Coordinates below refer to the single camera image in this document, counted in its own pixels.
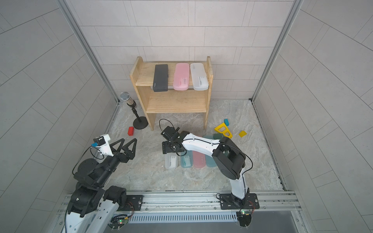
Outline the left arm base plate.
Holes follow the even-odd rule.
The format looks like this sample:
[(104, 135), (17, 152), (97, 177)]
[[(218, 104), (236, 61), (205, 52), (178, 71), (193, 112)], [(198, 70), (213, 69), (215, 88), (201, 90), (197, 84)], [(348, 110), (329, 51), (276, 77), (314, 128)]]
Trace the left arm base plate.
[(140, 211), (143, 203), (143, 195), (129, 195), (126, 202), (118, 208), (118, 212)]

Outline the black pencil case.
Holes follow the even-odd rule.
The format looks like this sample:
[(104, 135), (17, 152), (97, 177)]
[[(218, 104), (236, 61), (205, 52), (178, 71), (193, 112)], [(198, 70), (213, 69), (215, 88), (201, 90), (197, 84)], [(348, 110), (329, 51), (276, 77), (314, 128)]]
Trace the black pencil case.
[(168, 91), (169, 69), (167, 64), (155, 65), (153, 77), (153, 91)]

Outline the clear white pencil case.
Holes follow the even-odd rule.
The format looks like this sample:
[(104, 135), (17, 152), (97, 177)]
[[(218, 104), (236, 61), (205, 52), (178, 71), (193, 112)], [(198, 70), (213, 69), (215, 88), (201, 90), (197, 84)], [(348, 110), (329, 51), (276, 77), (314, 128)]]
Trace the clear white pencil case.
[(190, 65), (190, 73), (192, 77), (193, 89), (196, 91), (208, 90), (209, 84), (207, 73), (202, 63), (192, 63)]
[(178, 156), (176, 153), (167, 153), (165, 155), (165, 168), (172, 170), (178, 167)]

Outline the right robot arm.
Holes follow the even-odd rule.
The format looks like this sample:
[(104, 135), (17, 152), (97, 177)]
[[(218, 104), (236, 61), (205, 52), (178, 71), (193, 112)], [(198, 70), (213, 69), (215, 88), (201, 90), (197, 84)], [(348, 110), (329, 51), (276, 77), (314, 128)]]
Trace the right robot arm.
[(228, 137), (212, 140), (187, 131), (179, 133), (178, 130), (168, 126), (161, 132), (166, 140), (162, 143), (163, 153), (183, 156), (187, 151), (195, 151), (211, 157), (220, 172), (230, 180), (231, 195), (237, 200), (244, 200), (249, 194), (243, 170), (247, 155)]

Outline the pink pencil case top shelf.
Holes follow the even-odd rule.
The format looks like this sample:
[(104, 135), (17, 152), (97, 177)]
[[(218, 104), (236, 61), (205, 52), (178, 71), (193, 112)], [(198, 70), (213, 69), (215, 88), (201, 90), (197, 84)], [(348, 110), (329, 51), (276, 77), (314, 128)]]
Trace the pink pencil case top shelf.
[(177, 63), (175, 66), (173, 88), (177, 91), (185, 91), (189, 88), (189, 64)]

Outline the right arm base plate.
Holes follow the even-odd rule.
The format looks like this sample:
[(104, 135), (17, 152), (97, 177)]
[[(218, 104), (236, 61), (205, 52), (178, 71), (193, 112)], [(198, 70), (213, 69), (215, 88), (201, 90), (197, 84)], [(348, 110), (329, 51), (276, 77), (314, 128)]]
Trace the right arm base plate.
[(217, 194), (222, 210), (256, 210), (260, 208), (258, 198), (255, 193), (247, 193), (244, 199), (239, 199), (233, 194)]

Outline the light blue pencil case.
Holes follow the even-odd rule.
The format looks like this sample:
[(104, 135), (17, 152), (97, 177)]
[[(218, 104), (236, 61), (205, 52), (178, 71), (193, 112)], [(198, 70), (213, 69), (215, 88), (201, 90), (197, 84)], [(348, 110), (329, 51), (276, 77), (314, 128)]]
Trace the light blue pencil case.
[[(206, 135), (206, 136), (204, 136), (204, 138), (214, 140), (213, 135)], [(217, 164), (215, 163), (214, 159), (211, 156), (205, 155), (205, 159), (206, 159), (206, 166), (207, 167), (214, 168), (214, 167), (217, 166)]]

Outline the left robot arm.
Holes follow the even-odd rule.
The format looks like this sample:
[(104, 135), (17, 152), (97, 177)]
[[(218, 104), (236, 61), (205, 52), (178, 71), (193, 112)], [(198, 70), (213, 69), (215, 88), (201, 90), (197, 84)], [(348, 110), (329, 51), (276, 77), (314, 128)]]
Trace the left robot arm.
[(94, 139), (88, 151), (97, 150), (101, 157), (79, 160), (72, 174), (77, 181), (65, 212), (64, 233), (102, 233), (107, 226), (120, 229), (142, 206), (142, 195), (127, 195), (126, 189), (106, 182), (118, 165), (135, 158), (137, 139), (109, 143), (109, 135)]

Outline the pink pencil case shelf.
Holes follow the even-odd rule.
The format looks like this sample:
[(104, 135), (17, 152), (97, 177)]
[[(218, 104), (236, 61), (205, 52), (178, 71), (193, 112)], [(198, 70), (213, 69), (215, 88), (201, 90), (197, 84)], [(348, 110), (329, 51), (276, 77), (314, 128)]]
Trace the pink pencil case shelf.
[(206, 157), (204, 154), (193, 151), (192, 152), (193, 156), (193, 167), (196, 169), (202, 169), (206, 166)]
[(189, 64), (177, 63), (175, 66), (173, 88), (177, 91), (185, 91), (189, 88)]

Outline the dark green pencil case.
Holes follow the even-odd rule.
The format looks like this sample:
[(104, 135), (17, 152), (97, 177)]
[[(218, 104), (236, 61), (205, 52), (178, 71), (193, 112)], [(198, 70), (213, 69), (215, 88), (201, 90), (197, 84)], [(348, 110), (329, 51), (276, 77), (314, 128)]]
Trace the dark green pencil case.
[(213, 135), (214, 140), (221, 140), (223, 138), (224, 138), (224, 135), (221, 134), (221, 133), (216, 133), (216, 134)]

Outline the teal pencil case with label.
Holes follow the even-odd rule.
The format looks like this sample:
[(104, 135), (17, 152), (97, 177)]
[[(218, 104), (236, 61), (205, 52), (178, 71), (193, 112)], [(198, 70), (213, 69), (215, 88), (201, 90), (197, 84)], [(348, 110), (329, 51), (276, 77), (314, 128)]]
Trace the teal pencil case with label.
[(188, 150), (183, 156), (181, 156), (181, 167), (188, 169), (193, 166), (193, 155), (192, 151)]

